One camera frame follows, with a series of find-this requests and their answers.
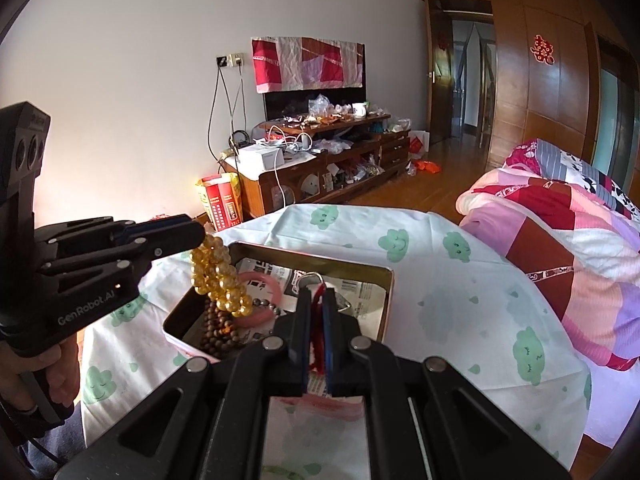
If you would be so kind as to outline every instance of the doorway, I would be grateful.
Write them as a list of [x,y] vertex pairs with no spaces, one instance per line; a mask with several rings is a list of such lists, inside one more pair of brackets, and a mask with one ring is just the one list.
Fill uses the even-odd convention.
[[593,166],[626,193],[631,185],[640,137],[638,72],[626,50],[598,37],[600,51],[600,123]]
[[473,137],[488,145],[497,58],[490,2],[429,0],[431,143]]

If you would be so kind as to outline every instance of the white box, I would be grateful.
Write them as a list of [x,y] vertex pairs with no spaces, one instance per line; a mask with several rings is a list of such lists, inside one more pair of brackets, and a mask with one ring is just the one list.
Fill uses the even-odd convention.
[[239,166],[252,171],[271,171],[284,164],[282,150],[274,146],[252,144],[238,150]]

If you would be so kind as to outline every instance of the cup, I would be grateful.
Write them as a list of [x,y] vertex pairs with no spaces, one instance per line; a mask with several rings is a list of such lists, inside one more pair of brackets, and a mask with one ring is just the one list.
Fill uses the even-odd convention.
[[353,116],[357,119],[363,119],[367,116],[367,104],[366,103],[354,103],[353,104]]

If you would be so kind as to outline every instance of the plastic bag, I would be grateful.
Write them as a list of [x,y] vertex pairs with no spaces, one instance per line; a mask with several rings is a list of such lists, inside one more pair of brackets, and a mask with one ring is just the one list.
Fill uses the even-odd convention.
[[332,155],[342,153],[344,150],[348,150],[353,145],[350,140],[336,140],[336,139],[321,139],[316,140],[313,143],[314,150],[327,150]]
[[383,170],[379,165],[376,164],[376,158],[373,156],[373,154],[369,155],[369,165],[367,167],[367,173],[369,173],[371,176],[385,173],[385,170]]
[[315,118],[328,117],[333,105],[328,98],[320,94],[316,99],[309,99],[309,115]]
[[351,105],[335,105],[335,113],[340,115],[353,114],[353,108]]
[[439,164],[430,160],[416,160],[415,165],[420,171],[428,171],[429,173],[440,173],[442,171],[442,167]]
[[411,129],[411,119],[391,118],[388,124],[390,132],[406,132]]

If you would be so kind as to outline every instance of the wooden floor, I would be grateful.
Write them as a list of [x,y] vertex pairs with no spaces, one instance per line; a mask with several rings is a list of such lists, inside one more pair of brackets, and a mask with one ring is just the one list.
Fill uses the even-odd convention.
[[[404,174],[357,197],[350,204],[431,211],[455,224],[460,223],[462,215],[456,211],[456,199],[488,169],[486,147],[489,144],[480,148],[475,137],[463,137],[462,140],[443,140],[430,147],[424,158],[441,165],[441,173]],[[590,479],[608,453],[609,448],[584,436],[571,469],[574,480]]]

